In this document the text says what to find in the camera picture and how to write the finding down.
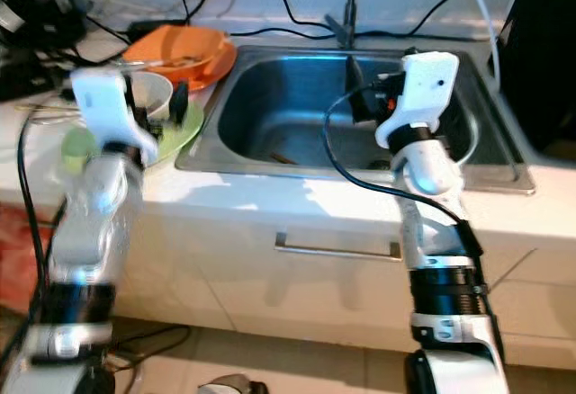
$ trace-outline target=sink basin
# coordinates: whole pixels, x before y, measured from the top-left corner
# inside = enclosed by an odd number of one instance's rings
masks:
[[[401,51],[354,51],[364,79],[400,68]],[[531,192],[518,151],[488,100],[471,60],[461,60],[454,95],[437,135],[463,165],[474,190]],[[202,135],[176,167],[208,172],[339,177],[321,143],[324,112],[344,93],[347,54],[333,49],[241,47],[229,77],[207,104]],[[369,103],[376,102],[367,93]],[[390,183],[390,153],[374,139],[375,124],[354,125],[348,103],[332,115],[338,160],[355,175]]]

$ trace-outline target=floor tile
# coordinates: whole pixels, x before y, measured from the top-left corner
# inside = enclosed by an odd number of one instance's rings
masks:
[[[506,373],[510,394],[573,394],[576,392],[576,372],[509,366]]]
[[[122,338],[122,336],[147,333],[166,326],[166,324],[142,322],[135,319],[116,320],[114,335],[116,338]],[[182,386],[186,381],[187,369],[195,354],[198,335],[202,330],[203,328],[192,327],[192,334],[183,344],[161,355],[148,358],[142,364],[142,382],[138,392],[141,394],[178,394],[183,392]],[[183,330],[175,330],[160,336],[130,342],[130,346],[134,350],[145,353],[177,342],[184,334]],[[116,394],[126,392],[131,375],[131,371],[116,373]]]
[[[239,372],[272,394],[364,394],[362,349],[220,330],[202,332],[182,393]]]

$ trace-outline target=cabinet drawer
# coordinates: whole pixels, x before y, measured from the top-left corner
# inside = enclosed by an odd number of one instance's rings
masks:
[[[238,331],[415,348],[408,274],[404,263],[389,259],[386,239],[266,223],[233,222],[220,232],[218,226],[195,222],[190,246]]]
[[[503,333],[576,339],[576,288],[504,281],[490,298]]]

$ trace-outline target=countertop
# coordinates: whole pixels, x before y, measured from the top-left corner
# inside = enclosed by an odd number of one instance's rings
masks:
[[[119,48],[102,32],[92,33],[80,45],[86,58],[97,59]],[[294,40],[284,36],[247,38],[237,44],[293,45],[335,47],[334,40]],[[490,88],[491,79],[484,63],[489,47],[483,42],[442,40],[365,40],[359,49],[459,49],[475,61]],[[205,103],[212,90],[194,95]],[[576,166],[548,160],[529,147],[505,99],[491,90],[499,111],[512,137],[528,164],[535,183],[535,193],[479,193],[466,191],[463,203],[471,223],[478,230],[521,234],[534,239],[535,247],[547,246],[551,240],[563,243],[576,240]],[[22,196],[15,162],[15,146],[25,112],[10,104],[0,104],[0,201],[20,202]],[[31,193],[39,206],[53,208],[59,204],[70,177],[60,164],[59,144],[67,125],[34,126],[26,148],[26,164]],[[394,199],[369,192],[345,181],[303,179],[255,175],[229,175],[186,172],[175,169],[171,157],[146,171],[144,182],[145,212],[186,216],[213,216],[218,219],[242,219],[250,214],[293,215],[303,223],[330,224],[338,228],[347,222],[360,222],[368,228],[380,222],[400,223],[400,211]]]

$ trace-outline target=dish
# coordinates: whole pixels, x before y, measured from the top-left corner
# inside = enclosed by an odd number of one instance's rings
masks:
[[[206,65],[203,72],[197,77],[188,80],[190,91],[203,90],[225,77],[234,67],[238,50],[232,43],[226,43],[221,53]]]
[[[158,159],[152,165],[170,157],[178,149],[187,144],[198,134],[203,122],[203,109],[191,103],[190,106],[188,106],[188,112],[184,117],[181,128],[164,128],[163,138],[158,144]],[[62,163],[66,170],[73,175],[78,175],[82,172],[88,156],[97,154],[99,149],[95,144],[92,133],[85,127],[76,126],[69,130],[62,140],[60,152],[62,155]]]
[[[194,78],[217,57],[225,47],[223,31],[206,27],[163,25],[138,40],[122,55],[127,61],[164,60],[178,62],[178,66],[155,66],[148,70],[167,77],[173,84]]]
[[[134,72],[130,76],[136,106],[146,107],[150,117],[166,118],[169,114],[168,103],[174,91],[170,81],[151,72]]]

